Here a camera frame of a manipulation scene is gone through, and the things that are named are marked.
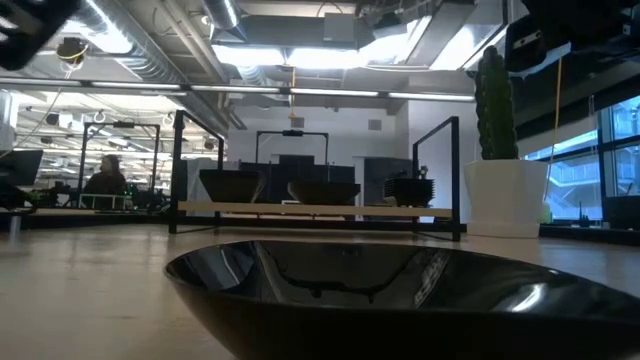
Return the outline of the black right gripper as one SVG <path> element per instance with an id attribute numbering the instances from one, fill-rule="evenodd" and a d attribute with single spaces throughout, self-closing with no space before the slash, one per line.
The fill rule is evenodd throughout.
<path id="1" fill-rule="evenodd" d="M 639 61 L 639 0 L 522 0 L 505 38 L 505 67 L 535 73 L 566 56 Z"/>

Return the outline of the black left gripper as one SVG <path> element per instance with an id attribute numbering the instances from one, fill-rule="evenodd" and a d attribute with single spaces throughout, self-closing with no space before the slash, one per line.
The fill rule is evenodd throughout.
<path id="1" fill-rule="evenodd" d="M 1 68 L 20 70 L 81 7 L 81 0 L 1 0 Z"/>

